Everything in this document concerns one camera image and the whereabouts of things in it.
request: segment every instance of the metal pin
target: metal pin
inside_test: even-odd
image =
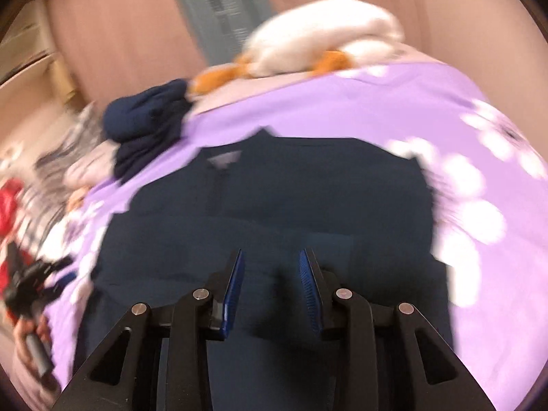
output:
[[[137,303],[134,304],[132,307],[132,313],[133,315],[141,315],[142,313],[146,312],[146,304],[144,303]]]
[[[196,289],[192,296],[196,298],[196,300],[205,300],[209,296],[209,290],[207,289]]]
[[[415,308],[409,303],[401,303],[398,306],[398,309],[401,313],[404,313],[405,315],[411,315],[415,311]]]
[[[335,292],[335,295],[341,298],[342,300],[348,300],[349,298],[352,298],[352,291],[348,289],[337,289],[337,292]]]

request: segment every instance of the person's hand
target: person's hand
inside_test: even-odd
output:
[[[15,339],[15,352],[19,360],[23,365],[28,369],[28,371],[38,380],[38,368],[32,360],[32,355],[28,350],[26,343],[26,337],[32,332],[36,332],[42,343],[47,347],[51,347],[51,333],[48,325],[47,318],[42,315],[38,321],[38,325],[33,320],[28,320],[26,318],[20,318],[15,328],[13,329],[13,336]],[[40,380],[42,385],[47,389],[54,391],[57,388],[57,381],[52,375],[47,375]]]

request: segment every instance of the folded dark blue clothing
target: folded dark blue clothing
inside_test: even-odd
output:
[[[181,137],[183,116],[188,111],[186,100],[177,100],[158,111],[161,119],[150,134],[124,142],[116,152],[114,176],[121,184],[129,181]]]
[[[167,105],[179,101],[182,111],[190,109],[192,104],[185,99],[185,92],[186,81],[176,79],[111,102],[103,115],[106,137],[123,144],[153,134],[165,122]]]

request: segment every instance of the purple bedsheet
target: purple bedsheet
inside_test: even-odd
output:
[[[73,230],[78,279],[47,309],[62,386],[111,215],[201,147],[267,127],[279,136],[355,137],[418,155],[435,189],[432,251],[450,269],[457,354],[497,410],[514,410],[548,360],[548,184],[545,163],[484,100],[447,65],[393,64],[307,80],[188,122],[181,141],[138,176],[122,187],[106,181],[86,198]]]

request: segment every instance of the white plush toy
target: white plush toy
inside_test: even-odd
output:
[[[239,77],[359,68],[388,59],[403,41],[397,18],[358,0],[320,0],[282,12],[247,39],[235,63],[209,68],[190,93],[207,94]]]

